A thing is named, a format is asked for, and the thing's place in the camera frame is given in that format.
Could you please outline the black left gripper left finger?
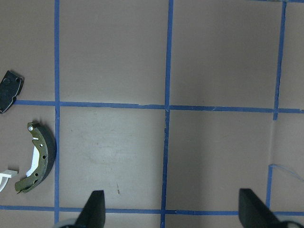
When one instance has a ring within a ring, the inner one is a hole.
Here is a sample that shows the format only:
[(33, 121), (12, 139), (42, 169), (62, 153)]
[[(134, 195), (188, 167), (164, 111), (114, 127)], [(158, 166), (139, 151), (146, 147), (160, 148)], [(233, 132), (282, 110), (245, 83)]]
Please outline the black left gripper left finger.
[(83, 210), (78, 216), (76, 228), (103, 228), (105, 225), (105, 194), (103, 190), (91, 193)]

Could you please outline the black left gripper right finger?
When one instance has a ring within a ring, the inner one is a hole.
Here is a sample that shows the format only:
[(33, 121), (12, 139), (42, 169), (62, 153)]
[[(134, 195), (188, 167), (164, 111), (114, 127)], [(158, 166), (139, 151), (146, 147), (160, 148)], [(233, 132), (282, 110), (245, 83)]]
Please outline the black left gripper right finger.
[(292, 222), (280, 221), (251, 189), (240, 189), (238, 218), (244, 228), (291, 228)]

